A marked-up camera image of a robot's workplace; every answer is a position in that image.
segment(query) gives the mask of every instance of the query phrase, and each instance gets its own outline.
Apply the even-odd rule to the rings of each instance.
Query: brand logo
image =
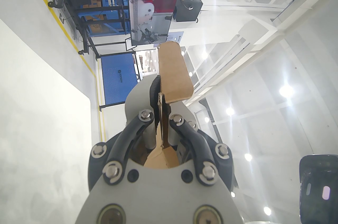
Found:
[[[118,70],[119,76],[120,76],[120,83],[122,83],[122,74],[121,74],[121,70]]]

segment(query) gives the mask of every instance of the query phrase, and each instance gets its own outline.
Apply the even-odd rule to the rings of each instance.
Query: blue pegboard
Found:
[[[101,57],[105,104],[124,102],[137,84],[132,53]]]

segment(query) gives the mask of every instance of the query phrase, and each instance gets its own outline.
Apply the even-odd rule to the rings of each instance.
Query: sign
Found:
[[[166,41],[176,0],[128,0],[132,45]]]
[[[180,43],[182,36],[183,36],[183,33],[184,33],[184,31],[169,32],[165,42],[175,41],[177,43]],[[157,48],[159,46],[159,44],[161,44],[161,43],[154,44],[154,48]]]

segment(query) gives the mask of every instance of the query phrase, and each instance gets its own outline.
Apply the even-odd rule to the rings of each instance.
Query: ceiling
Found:
[[[212,113],[208,123],[205,107],[198,101],[189,105],[200,128],[217,139],[216,125],[232,150],[239,187],[234,201],[246,222],[299,224],[300,159],[338,154],[337,10],[338,0],[329,1],[252,64],[206,93]],[[270,216],[263,211],[266,206]]]
[[[202,1],[198,24],[171,25],[185,32],[186,105],[231,148],[245,221],[299,224],[299,160],[338,154],[338,0]]]

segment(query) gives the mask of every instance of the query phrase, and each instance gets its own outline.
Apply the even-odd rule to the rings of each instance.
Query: cardboard piece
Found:
[[[86,20],[98,20],[98,19],[96,19],[96,18],[94,18],[92,16],[85,16],[85,18],[86,18]],[[99,15],[99,16],[97,16],[97,18],[99,18],[99,20],[103,20],[104,16],[103,15]],[[100,33],[100,32],[102,32],[101,25],[98,25],[98,24],[96,24],[96,25],[89,25],[89,27],[90,27],[90,30],[93,33]]]
[[[161,75],[161,93],[164,94],[166,103],[191,98],[194,86],[179,44],[174,41],[160,44],[158,64],[159,74]]]
[[[179,165],[179,159],[172,147],[162,149],[162,136],[158,128],[156,148],[149,154],[144,166],[152,169],[169,169]]]
[[[159,46],[158,64],[161,76],[158,96],[160,125],[157,128],[156,148],[149,154],[144,166],[166,169],[180,164],[175,150],[168,143],[167,104],[191,98],[194,87],[178,43],[169,41]]]

